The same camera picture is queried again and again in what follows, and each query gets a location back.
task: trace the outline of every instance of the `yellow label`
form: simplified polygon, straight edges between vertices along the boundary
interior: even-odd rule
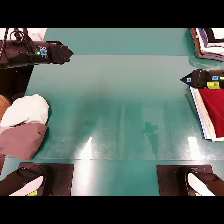
[[[37,190],[29,193],[27,196],[37,196]]]
[[[219,82],[207,82],[209,89],[220,89]]]

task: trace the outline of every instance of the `table surface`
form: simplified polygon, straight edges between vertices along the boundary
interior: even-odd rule
[[[158,164],[209,163],[224,178],[224,143],[204,140],[180,82],[223,64],[196,58],[189,30],[47,30],[56,37],[75,55],[33,71],[26,95],[46,98],[50,117],[32,161],[74,163],[72,195],[158,195]],[[19,161],[7,158],[0,178]]]

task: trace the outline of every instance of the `brown cloth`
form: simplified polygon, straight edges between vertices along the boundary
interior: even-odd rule
[[[47,126],[40,123],[9,128],[0,135],[0,153],[30,160],[39,149],[46,130]]]
[[[213,59],[213,60],[218,60],[218,61],[224,61],[224,58],[220,58],[220,57],[216,57],[216,56],[210,56],[210,55],[204,55],[201,52],[201,50],[200,50],[200,43],[199,43],[198,38],[196,37],[197,36],[196,29],[195,28],[191,28],[190,32],[191,32],[191,36],[192,36],[192,38],[194,40],[196,56],[198,58],[207,58],[207,59]]]

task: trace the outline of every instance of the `black wire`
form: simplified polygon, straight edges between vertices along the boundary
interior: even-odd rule
[[[1,50],[0,50],[0,60],[2,58],[2,53],[3,53],[3,50],[5,48],[5,44],[6,44],[6,39],[7,39],[7,36],[8,36],[8,32],[9,32],[9,28],[5,28],[4,40],[2,42],[2,47],[1,47]]]

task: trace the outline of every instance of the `green table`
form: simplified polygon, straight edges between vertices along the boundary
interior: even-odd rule
[[[48,29],[45,39],[94,55],[35,67],[26,94],[40,94],[51,110],[32,161],[74,163],[72,195],[158,195],[157,164],[210,163],[224,178],[224,143],[203,139],[179,81],[222,63],[195,58],[186,29],[63,31]],[[1,178],[19,161],[7,158]]]

